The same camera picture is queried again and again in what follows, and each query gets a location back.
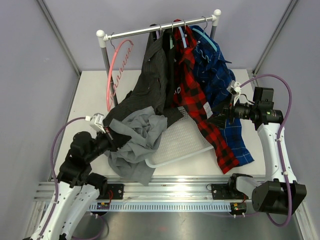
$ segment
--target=blue plaid shirt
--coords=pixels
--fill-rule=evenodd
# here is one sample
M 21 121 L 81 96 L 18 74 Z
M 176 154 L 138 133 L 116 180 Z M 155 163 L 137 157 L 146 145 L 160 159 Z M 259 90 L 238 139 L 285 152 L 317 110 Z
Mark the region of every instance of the blue plaid shirt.
M 192 33 L 198 44 L 193 51 L 195 65 L 193 75 L 200 84 L 207 101 L 211 107 L 216 106 L 229 95 L 227 87 L 232 80 L 236 80 L 234 73 L 227 68 L 219 45 L 213 41 L 204 30 L 197 26 L 191 26 Z M 240 119 L 235 119 L 232 125 L 227 121 L 226 128 L 220 129 L 227 145 L 231 148 L 235 157 L 239 160 L 239 166 L 254 161 L 242 139 L 242 126 Z

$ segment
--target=gray wall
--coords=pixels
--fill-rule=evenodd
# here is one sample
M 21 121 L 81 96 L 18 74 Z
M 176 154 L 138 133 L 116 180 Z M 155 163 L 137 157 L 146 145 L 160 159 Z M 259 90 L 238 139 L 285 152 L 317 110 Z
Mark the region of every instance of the gray wall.
M 315 226 L 320 226 L 319 9 L 319 0 L 299 1 L 259 72 L 277 74 L 291 87 L 285 142 L 292 169 L 307 187 L 306 202 Z M 275 88 L 275 106 L 287 109 L 288 94 L 281 82 L 264 79 L 258 83 Z
M 35 0 L 2 0 L 0 31 L 0 239 L 19 240 L 77 77 Z
M 232 68 L 253 68 L 261 56 L 290 0 L 46 0 L 62 35 L 81 70 L 103 70 L 104 62 L 96 31 L 113 32 L 166 24 L 175 19 L 222 15 L 216 31 Z M 141 69 L 147 34 L 132 36 L 134 47 L 126 69 Z M 117 46 L 122 39 L 112 43 Z M 107 44 L 109 57 L 114 49 Z M 122 63 L 118 55 L 115 68 Z

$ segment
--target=red and black plaid shirt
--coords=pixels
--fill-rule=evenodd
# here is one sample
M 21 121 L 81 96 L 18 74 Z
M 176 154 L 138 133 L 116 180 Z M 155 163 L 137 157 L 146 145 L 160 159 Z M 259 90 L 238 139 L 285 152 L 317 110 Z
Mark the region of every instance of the red and black plaid shirt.
M 237 167 L 239 161 L 227 146 L 219 128 L 206 121 L 207 113 L 204 109 L 204 104 L 207 99 L 192 73 L 195 65 L 193 50 L 197 45 L 197 41 L 188 26 L 184 32 L 186 34 L 186 48 L 183 46 L 179 28 L 176 27 L 173 31 L 176 39 L 174 80 L 176 89 L 180 87 L 180 92 L 173 96 L 173 106 L 183 106 L 189 116 L 196 122 L 201 134 L 214 147 L 217 163 L 225 174 L 232 168 Z

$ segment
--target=white table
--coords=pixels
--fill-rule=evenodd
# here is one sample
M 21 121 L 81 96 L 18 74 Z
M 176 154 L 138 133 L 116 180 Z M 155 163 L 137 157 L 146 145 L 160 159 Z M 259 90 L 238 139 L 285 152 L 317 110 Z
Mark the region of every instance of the white table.
M 233 69 L 235 78 L 238 82 L 244 83 L 249 79 L 246 69 Z M 117 99 L 119 103 L 125 98 L 126 94 L 133 90 L 140 75 L 140 70 L 125 70 L 122 73 L 120 84 L 117 88 Z M 113 79 L 116 79 L 118 71 L 113 71 Z M 95 113 L 106 115 L 106 86 L 107 74 L 105 71 L 83 71 L 76 94 L 72 103 L 68 121 L 84 116 L 92 116 Z M 248 99 L 253 97 L 253 89 L 251 85 L 243 88 L 242 93 L 246 94 Z M 241 167 L 235 167 L 227 174 L 223 174 L 217 164 L 217 157 L 214 149 L 200 153 L 196 156 L 185 158 L 164 166 L 156 168 L 153 178 L 177 178 L 177 177 L 210 177 L 219 178 L 222 176 L 230 176 L 233 173 L 249 174 L 253 177 L 264 177 L 265 161 L 263 149 L 255 131 L 255 126 L 250 120 L 241 120 L 242 137 L 247 149 L 250 151 L 253 159 L 252 163 Z M 61 147 L 59 149 L 55 172 L 59 172 L 60 165 L 64 162 L 66 154 L 70 148 L 73 136 L 81 131 L 90 132 L 92 136 L 96 133 L 89 123 L 79 120 L 71 123 L 65 130 Z M 104 176 L 117 177 L 118 175 L 109 167 L 108 159 L 103 154 L 91 163 L 92 171 Z

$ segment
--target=gray floor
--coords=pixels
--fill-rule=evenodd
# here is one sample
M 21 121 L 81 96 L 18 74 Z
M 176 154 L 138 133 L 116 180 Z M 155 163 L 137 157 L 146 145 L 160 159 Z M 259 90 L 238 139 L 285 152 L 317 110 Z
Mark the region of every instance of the gray floor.
M 229 218 L 227 213 L 201 212 L 109 212 L 108 223 L 98 240 L 300 240 L 301 233 L 293 216 L 287 227 L 274 226 L 260 213 L 246 218 Z M 280 223 L 285 216 L 277 216 Z M 95 236 L 100 219 L 86 215 L 74 235 Z

